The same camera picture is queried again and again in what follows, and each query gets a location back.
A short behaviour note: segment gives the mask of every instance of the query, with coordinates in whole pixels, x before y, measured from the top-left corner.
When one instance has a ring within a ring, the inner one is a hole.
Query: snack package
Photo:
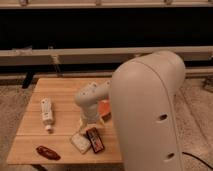
[[[70,142],[82,153],[86,153],[91,147],[90,141],[83,135],[76,133],[70,138]]]

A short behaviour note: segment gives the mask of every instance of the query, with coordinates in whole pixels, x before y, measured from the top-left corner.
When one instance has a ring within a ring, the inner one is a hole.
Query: black wall
[[[213,8],[0,10],[0,49],[213,45]]]

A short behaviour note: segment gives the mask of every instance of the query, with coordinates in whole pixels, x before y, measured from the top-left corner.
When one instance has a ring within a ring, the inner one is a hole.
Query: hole
[[[159,121],[163,121],[163,120],[167,119],[167,117],[168,117],[167,114],[163,114],[163,115],[160,115],[160,116],[159,116],[158,120],[159,120]]]
[[[164,161],[168,162],[168,161],[172,160],[174,157],[175,157],[175,153],[170,153],[166,156]]]

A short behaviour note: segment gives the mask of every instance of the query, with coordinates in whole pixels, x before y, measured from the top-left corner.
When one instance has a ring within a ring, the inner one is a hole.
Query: red object
[[[59,160],[61,158],[55,151],[44,146],[37,147],[36,151],[38,152],[38,154],[49,160]]]
[[[110,104],[109,100],[102,100],[98,103],[98,113],[101,115],[101,117],[105,120],[105,118],[108,118],[110,115]]]

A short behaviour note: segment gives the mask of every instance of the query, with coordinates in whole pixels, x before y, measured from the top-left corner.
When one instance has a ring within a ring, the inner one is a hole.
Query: table leg
[[[37,169],[38,171],[48,171],[45,167],[43,167],[40,164],[31,164],[31,166],[35,169]]]

